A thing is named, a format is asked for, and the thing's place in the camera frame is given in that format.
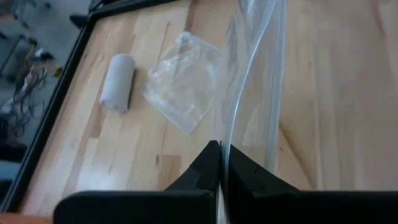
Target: butcher block countertop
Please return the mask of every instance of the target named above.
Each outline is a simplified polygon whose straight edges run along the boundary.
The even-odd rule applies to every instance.
[[[211,140],[211,113],[186,136],[137,86],[184,30],[225,46],[236,3],[181,0],[99,20],[21,212],[50,217],[62,198],[82,190],[162,190],[184,172]],[[386,173],[398,158],[396,5],[289,1],[278,177],[300,189],[398,186]],[[98,103],[118,53],[132,55],[138,68],[126,114]]]

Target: cable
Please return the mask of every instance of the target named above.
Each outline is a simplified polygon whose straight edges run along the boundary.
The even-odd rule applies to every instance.
[[[38,116],[44,113],[45,102],[44,100],[41,101],[41,104],[35,102],[34,90],[39,90],[45,86],[48,67],[48,62],[40,62],[40,65],[37,65],[37,62],[34,63],[30,67],[26,77],[24,77],[24,86],[20,89],[16,88],[16,91],[14,92],[14,104],[19,104],[19,110],[15,113],[15,124],[12,125],[11,131],[16,137],[25,133],[25,126],[32,118],[37,119]],[[36,107],[39,105],[42,107],[41,112],[39,114],[35,114]]]

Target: black plastic piece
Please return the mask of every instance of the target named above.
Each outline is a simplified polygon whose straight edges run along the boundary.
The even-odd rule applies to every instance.
[[[220,147],[210,141],[190,167],[158,192],[81,192],[62,200],[54,224],[216,223]]]
[[[233,146],[229,164],[231,223],[398,221],[398,192],[299,191]]]

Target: wood grain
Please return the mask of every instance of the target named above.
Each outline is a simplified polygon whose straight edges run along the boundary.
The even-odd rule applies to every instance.
[[[397,189],[398,2],[289,1],[280,128],[318,189]]]
[[[62,198],[82,190],[163,190],[184,172],[212,139],[209,113],[186,136],[144,99],[140,86],[183,30],[224,46],[236,3],[177,1],[98,21],[21,212],[51,217]],[[132,55],[137,64],[126,114],[99,105],[109,61],[118,53]],[[278,175],[309,189],[290,146],[281,144]]]

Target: clear plastic bag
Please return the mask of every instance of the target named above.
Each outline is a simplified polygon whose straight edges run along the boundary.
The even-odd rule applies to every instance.
[[[219,59],[219,49],[184,32],[149,70],[142,94],[190,134],[213,102]]]
[[[241,0],[229,24],[212,130],[212,136],[221,140],[226,181],[223,193],[227,201],[231,144],[267,170],[274,169],[285,13],[285,0]]]

